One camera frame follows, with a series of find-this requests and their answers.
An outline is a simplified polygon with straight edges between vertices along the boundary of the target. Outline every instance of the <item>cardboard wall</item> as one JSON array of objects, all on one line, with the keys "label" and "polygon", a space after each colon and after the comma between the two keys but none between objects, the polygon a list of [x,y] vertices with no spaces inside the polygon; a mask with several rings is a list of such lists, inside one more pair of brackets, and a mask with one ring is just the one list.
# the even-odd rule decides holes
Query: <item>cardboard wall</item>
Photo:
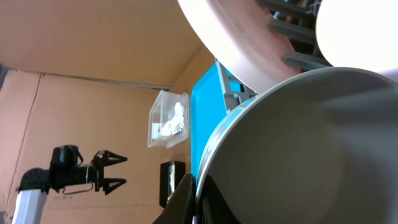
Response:
[{"label": "cardboard wall", "polygon": [[0,1],[0,62],[172,86],[203,46],[176,0]]},{"label": "cardboard wall", "polygon": [[[25,171],[48,169],[56,146],[77,145],[84,164],[106,149],[128,161],[106,167],[105,177],[125,178],[127,183],[107,196],[93,190],[68,196],[50,190],[41,223],[153,222],[162,211],[159,167],[163,149],[147,148],[147,126],[159,91],[47,74],[39,82],[11,189],[16,189]],[[16,197],[12,190],[6,205],[7,222]]]},{"label": "cardboard wall", "polygon": [[10,70],[0,90],[0,212],[11,190],[39,78],[38,73]]}]

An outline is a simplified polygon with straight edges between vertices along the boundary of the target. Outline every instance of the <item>cardboard ceiling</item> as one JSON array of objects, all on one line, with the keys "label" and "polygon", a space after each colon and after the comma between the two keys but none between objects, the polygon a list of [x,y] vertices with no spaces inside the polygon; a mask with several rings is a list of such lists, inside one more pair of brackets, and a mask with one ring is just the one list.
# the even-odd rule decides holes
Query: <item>cardboard ceiling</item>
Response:
[{"label": "cardboard ceiling", "polygon": [[0,63],[171,86],[200,39],[176,0],[0,2]]}]

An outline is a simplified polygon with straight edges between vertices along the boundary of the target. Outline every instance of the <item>black object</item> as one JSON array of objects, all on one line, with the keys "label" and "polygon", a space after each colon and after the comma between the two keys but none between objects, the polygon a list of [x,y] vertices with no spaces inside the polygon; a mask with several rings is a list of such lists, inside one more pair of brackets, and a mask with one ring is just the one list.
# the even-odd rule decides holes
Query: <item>black object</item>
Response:
[{"label": "black object", "polygon": [[78,165],[78,159],[83,162],[77,146],[67,145],[56,147],[53,150],[50,169],[33,168],[28,170],[21,179],[19,190],[40,189],[49,193],[54,189],[59,193],[69,185],[93,184],[95,191],[103,188],[105,195],[126,183],[125,179],[104,178],[104,167],[127,161],[126,157],[109,151],[99,151],[90,164]]},{"label": "black object", "polygon": [[223,195],[210,175],[206,176],[201,191],[199,223],[230,223],[240,224],[238,219],[229,209]]},{"label": "black object", "polygon": [[174,186],[177,189],[178,184],[185,175],[185,163],[179,161],[165,162],[160,165],[160,187],[159,187],[159,205],[166,207],[167,200],[172,194],[170,176],[174,173]]},{"label": "black object", "polygon": [[194,215],[198,215],[200,224],[240,224],[210,175],[206,176],[203,184],[199,214],[195,214],[195,194],[195,178],[192,174],[185,174],[167,206],[153,224],[191,224]]},{"label": "black object", "polygon": [[195,178],[185,174],[173,196],[153,224],[191,224],[195,205]]}]

